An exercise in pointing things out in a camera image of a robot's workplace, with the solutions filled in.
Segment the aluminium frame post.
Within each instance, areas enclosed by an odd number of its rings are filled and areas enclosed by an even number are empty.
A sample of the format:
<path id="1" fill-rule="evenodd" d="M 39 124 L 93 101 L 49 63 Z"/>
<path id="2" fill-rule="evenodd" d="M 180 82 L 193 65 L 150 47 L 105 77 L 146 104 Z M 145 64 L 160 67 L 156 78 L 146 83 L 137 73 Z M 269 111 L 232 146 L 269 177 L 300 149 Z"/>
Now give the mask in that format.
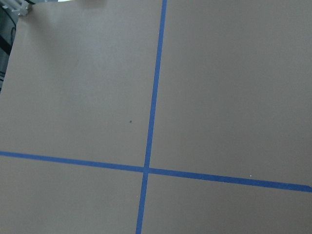
<path id="1" fill-rule="evenodd" d="M 1 3 L 18 16 L 26 16 L 34 4 L 30 0 L 1 0 Z"/>

